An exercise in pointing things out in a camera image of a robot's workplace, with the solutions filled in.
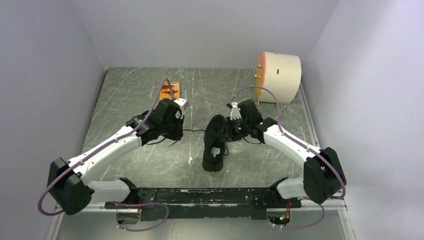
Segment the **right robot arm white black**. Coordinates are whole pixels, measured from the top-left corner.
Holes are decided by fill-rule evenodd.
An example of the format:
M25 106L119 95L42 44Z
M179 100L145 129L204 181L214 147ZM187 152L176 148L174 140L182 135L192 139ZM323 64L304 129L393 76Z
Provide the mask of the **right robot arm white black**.
M221 141L235 142L251 137L287 155L303 171L300 177L282 178L270 187L269 199L275 207L282 207L294 198L307 198L322 204L346 186L334 149L309 145L281 127L276 120L263 118L252 100L232 102L227 107L230 115L225 119Z

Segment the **black sneaker shoe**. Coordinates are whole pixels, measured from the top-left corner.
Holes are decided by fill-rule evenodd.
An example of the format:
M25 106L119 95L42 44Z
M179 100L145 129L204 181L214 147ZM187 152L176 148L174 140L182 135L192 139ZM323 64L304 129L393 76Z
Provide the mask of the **black sneaker shoe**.
M202 167L207 172L219 172L224 165L225 143L220 140L225 129L225 118L218 114L209 121L203 136Z

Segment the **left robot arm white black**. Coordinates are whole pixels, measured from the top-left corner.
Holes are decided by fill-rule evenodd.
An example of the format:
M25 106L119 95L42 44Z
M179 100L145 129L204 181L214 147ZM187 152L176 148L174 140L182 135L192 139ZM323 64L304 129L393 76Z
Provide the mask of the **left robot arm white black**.
M184 98L162 99L155 109L134 116L95 148L70 160L55 159L49 167L47 189L61 211L75 215L90 204L103 202L121 203L126 208L140 204L139 190L127 178L114 181L97 181L96 178L114 161L160 136L180 140L188 105Z

